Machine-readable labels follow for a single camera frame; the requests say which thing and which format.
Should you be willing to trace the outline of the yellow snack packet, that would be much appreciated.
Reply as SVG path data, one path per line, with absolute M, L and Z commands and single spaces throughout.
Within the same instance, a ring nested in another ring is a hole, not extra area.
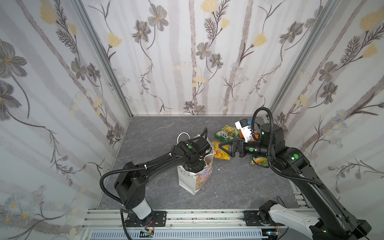
M 214 158 L 219 160 L 230 160 L 230 156 L 219 148 L 220 142 L 212 142 L 214 145 Z

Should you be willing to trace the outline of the green Fox's candy bag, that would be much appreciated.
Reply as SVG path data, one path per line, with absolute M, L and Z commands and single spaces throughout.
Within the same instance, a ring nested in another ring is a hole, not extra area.
M 239 134 L 239 130 L 236 127 L 229 125 L 224 126 L 220 131 L 214 134 L 214 137 L 222 142 L 230 142 Z

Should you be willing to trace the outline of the green snack packet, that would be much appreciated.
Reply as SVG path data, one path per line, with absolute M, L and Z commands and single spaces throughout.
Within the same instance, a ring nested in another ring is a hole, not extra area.
M 252 157 L 252 160 L 250 162 L 251 165 L 256 165 L 262 168 L 268 168 L 268 161 L 263 157 Z

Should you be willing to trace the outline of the white cartoon paper gift bag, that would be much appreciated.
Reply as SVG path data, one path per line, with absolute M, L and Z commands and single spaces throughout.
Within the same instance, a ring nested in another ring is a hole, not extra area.
M 207 166 L 198 173 L 191 173 L 187 172 L 184 169 L 184 164 L 177 167 L 178 169 L 178 178 L 179 178 L 179 185 L 190 192 L 191 194 L 195 195 L 203 186 L 204 184 L 209 180 L 212 171 L 213 171 L 213 144 L 212 142 L 207 138 L 207 131 L 205 130 L 201 135 L 197 135 L 194 137 L 197 138 L 196 140 L 188 139 L 189 141 L 196 142 L 200 137 L 203 137 L 206 139 L 206 141 L 209 144 L 208 149 L 203 154 L 203 157 L 199 157 L 200 159 L 204 160 L 207 163 Z

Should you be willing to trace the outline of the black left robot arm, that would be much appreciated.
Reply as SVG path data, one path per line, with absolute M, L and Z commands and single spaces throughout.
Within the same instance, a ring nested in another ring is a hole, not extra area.
M 208 140 L 197 137 L 173 146 L 169 153 L 139 165 L 129 162 L 118 175 L 114 188 L 128 211 L 136 214 L 137 222 L 149 225 L 154 219 L 154 211 L 145 198 L 146 184 L 152 179 L 178 166 L 186 167 L 192 173 L 204 169 L 204 158 L 212 151 Z

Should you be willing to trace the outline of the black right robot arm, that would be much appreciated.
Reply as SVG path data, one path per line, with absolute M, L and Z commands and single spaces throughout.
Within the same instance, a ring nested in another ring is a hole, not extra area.
M 265 158 L 269 168 L 277 175 L 289 179 L 318 213 L 311 217 L 290 210 L 276 201 L 269 200 L 259 208 L 261 224 L 285 225 L 312 240 L 359 240 L 367 238 L 372 227 L 365 220 L 358 220 L 329 191 L 320 180 L 307 157 L 297 148 L 285 145 L 284 131 L 277 125 L 260 125 L 255 135 L 252 122 L 246 119 L 235 123 L 243 139 L 233 139 L 219 148 L 229 156 Z

